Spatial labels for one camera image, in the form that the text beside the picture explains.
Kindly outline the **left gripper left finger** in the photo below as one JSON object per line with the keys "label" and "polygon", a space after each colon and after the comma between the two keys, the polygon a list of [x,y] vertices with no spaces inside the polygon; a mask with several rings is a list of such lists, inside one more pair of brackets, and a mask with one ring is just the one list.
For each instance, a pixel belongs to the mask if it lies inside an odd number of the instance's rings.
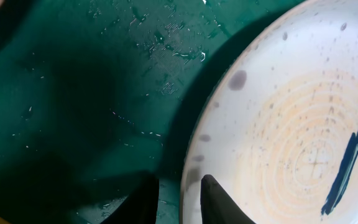
{"label": "left gripper left finger", "polygon": [[149,174],[101,224],[155,224],[159,180]]}

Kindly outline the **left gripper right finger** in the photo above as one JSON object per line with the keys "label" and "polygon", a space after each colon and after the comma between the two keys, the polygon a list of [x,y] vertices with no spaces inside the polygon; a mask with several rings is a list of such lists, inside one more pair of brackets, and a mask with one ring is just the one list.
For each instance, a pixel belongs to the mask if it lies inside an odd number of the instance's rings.
{"label": "left gripper right finger", "polygon": [[210,174],[201,179],[202,224],[255,224]]}

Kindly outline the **light blue round plate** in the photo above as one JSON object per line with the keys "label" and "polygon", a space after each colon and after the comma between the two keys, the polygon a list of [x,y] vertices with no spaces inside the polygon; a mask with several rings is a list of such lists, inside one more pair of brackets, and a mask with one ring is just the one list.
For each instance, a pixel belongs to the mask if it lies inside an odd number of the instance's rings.
{"label": "light blue round plate", "polygon": [[180,223],[204,176],[255,223],[358,223],[358,0],[305,1],[247,46],[193,133]]}

